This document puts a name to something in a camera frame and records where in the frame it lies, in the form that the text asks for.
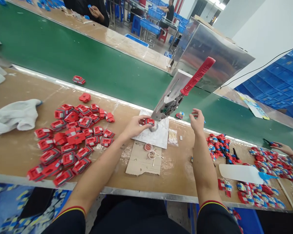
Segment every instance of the black shirt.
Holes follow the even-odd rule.
[[[78,14],[81,14],[82,16],[87,15],[87,16],[89,16],[89,18],[91,20],[93,20],[94,22],[97,22],[105,27],[108,27],[110,24],[110,20],[108,18],[103,0],[64,0],[64,4],[65,4],[66,8],[71,9],[71,10],[77,12]],[[95,18],[91,14],[91,12],[88,8],[89,4],[91,6],[96,6],[99,9],[101,14],[104,16],[103,22],[100,22],[99,18]]]
[[[43,234],[84,234],[86,221],[82,208],[69,208],[48,226]],[[101,202],[90,234],[189,234],[183,227],[171,220],[164,201],[107,195]],[[227,211],[215,201],[201,206],[197,219],[197,233],[240,234],[240,229]]]
[[[174,11],[175,11],[174,5],[168,6],[167,9],[169,11],[167,12],[166,19],[168,19],[169,21],[172,21],[174,18]]]

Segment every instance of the human hand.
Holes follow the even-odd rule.
[[[192,114],[189,114],[191,120],[191,127],[195,134],[203,133],[204,128],[204,116],[199,109],[193,109]]]
[[[138,136],[143,130],[152,127],[151,124],[144,125],[144,119],[150,119],[150,118],[151,116],[149,115],[139,115],[139,116],[132,117],[132,119],[127,124],[125,130],[122,132],[121,135],[125,139],[130,139],[132,137]]]
[[[287,146],[285,144],[282,144],[282,143],[279,143],[279,142],[276,142],[276,141],[274,141],[274,143],[277,143],[277,144],[281,145],[281,147],[271,146],[271,148],[278,149],[278,150],[280,150],[281,152],[284,152],[287,155],[292,155],[293,154],[293,150],[289,146]]]
[[[101,16],[101,12],[99,11],[99,9],[96,6],[92,6],[89,8],[90,13],[95,17],[95,18],[99,18]]]

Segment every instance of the sleeve stripe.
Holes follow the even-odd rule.
[[[86,216],[86,212],[85,212],[84,208],[82,208],[81,206],[72,206],[72,207],[67,208],[66,210],[63,210],[61,213],[59,213],[59,215],[52,222],[54,222],[61,215],[65,214],[66,212],[72,211],[72,210],[79,210],[84,214],[84,216]]]
[[[220,206],[222,206],[223,208],[225,208],[226,211],[228,211],[227,208],[226,208],[223,204],[221,204],[220,202],[218,202],[218,201],[212,201],[212,200],[211,200],[211,201],[206,201],[206,202],[203,203],[202,207],[201,207],[200,210],[199,210],[198,215],[200,214],[202,208],[203,208],[204,206],[206,206],[207,204],[217,204],[217,205],[220,205]]]

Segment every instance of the red handle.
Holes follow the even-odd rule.
[[[207,57],[207,59],[204,61],[202,66],[197,70],[197,72],[194,74],[194,76],[189,80],[189,82],[186,84],[186,86],[180,90],[180,92],[184,96],[188,96],[190,90],[196,85],[196,83],[202,79],[202,77],[205,75],[205,73],[211,68],[211,66],[216,62],[215,59],[211,57]]]

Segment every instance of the red chair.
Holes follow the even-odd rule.
[[[162,32],[161,32],[160,37],[159,37],[159,41],[160,41],[161,39],[163,39],[163,40],[164,40],[164,43],[165,43],[165,42],[166,42],[167,35],[168,35],[168,29],[163,29],[163,28],[162,28],[162,30],[163,30],[165,33],[164,33],[164,35],[163,35]]]

